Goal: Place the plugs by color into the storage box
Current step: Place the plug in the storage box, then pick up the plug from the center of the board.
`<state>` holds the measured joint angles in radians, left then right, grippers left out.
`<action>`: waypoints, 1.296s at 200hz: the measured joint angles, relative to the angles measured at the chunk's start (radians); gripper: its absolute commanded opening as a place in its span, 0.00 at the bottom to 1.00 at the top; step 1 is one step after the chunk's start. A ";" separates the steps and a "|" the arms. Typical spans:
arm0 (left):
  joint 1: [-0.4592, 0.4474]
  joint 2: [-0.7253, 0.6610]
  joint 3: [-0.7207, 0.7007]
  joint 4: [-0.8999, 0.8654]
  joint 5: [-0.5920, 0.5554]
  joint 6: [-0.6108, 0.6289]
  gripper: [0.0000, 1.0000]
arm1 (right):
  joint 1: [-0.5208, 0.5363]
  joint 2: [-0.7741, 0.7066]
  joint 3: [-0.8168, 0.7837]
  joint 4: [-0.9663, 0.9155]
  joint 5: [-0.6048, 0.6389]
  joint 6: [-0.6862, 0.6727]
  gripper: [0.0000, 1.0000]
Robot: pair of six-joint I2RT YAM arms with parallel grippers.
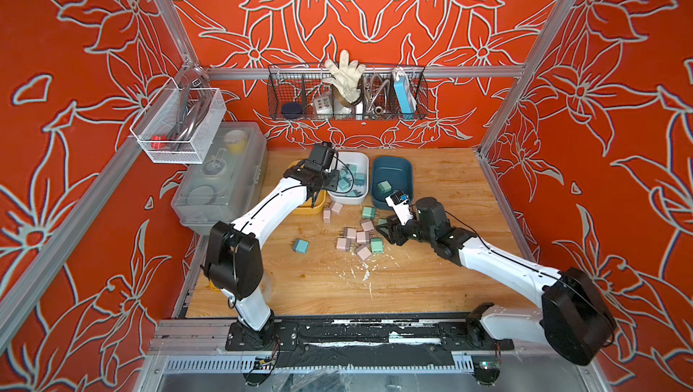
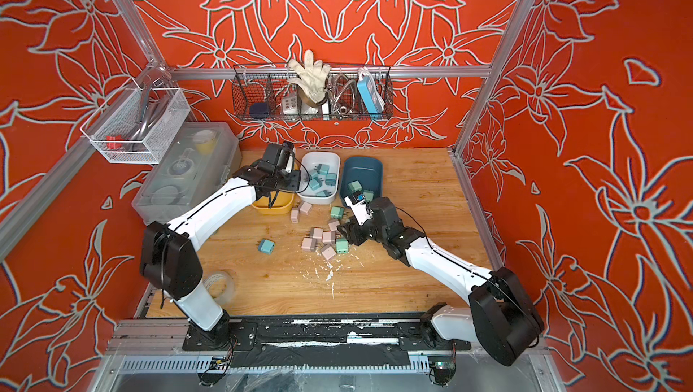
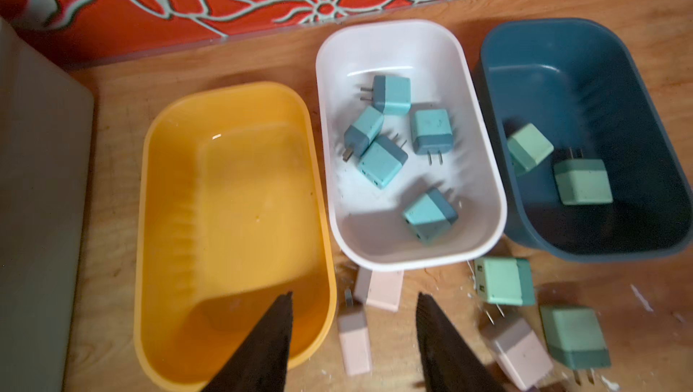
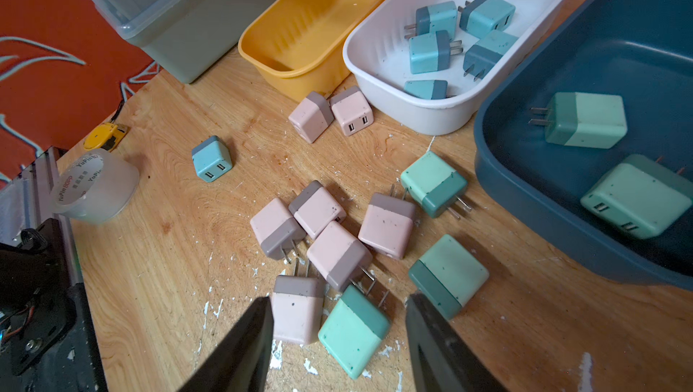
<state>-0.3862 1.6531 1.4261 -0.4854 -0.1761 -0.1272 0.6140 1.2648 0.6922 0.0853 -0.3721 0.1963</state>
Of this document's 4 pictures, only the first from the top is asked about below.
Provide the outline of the green plug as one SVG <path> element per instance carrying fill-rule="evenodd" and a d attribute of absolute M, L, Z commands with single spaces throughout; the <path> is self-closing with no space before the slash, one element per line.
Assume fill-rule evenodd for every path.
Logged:
<path fill-rule="evenodd" d="M 363 208 L 362 217 L 364 219 L 373 220 L 376 215 L 376 210 L 374 207 L 366 206 Z"/>
<path fill-rule="evenodd" d="M 393 190 L 391 184 L 387 180 L 384 180 L 384 181 L 378 183 L 377 189 L 378 189 L 379 193 L 382 193 L 383 195 L 387 195 L 388 193 L 390 193 Z"/>
<path fill-rule="evenodd" d="M 383 254 L 384 253 L 384 242 L 382 239 L 374 238 L 370 240 L 370 249 L 373 254 Z"/>

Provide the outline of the green plug top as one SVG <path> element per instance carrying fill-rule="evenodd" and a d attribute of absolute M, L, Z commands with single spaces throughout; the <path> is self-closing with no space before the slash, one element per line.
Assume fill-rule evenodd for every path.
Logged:
<path fill-rule="evenodd" d="M 363 208 L 362 217 L 364 219 L 373 220 L 376 215 L 376 210 L 374 207 L 366 206 Z"/>

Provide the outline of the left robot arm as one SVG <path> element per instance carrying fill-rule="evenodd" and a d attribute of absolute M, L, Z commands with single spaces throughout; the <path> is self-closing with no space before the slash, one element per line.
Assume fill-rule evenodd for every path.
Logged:
<path fill-rule="evenodd" d="M 260 289 L 265 274 L 262 247 L 295 209 L 337 187 L 338 157 L 329 142 L 313 146 L 255 207 L 231 223 L 216 223 L 210 231 L 203 274 L 227 297 L 245 330 L 261 341 L 272 336 L 274 323 L 274 312 Z"/>

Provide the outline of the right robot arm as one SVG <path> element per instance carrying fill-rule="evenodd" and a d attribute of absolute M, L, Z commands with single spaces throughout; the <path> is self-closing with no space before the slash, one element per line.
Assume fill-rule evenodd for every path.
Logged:
<path fill-rule="evenodd" d="M 386 203 L 393 215 L 377 231 L 391 244 L 428 244 L 438 257 L 488 276 L 532 303 L 531 309 L 480 305 L 470 321 L 471 335 L 547 345 L 579 366 L 615 342 L 615 318 L 582 270 L 560 271 L 503 251 L 466 224 L 453 226 L 451 215 L 433 197 L 412 204 L 409 195 L 395 191 Z"/>

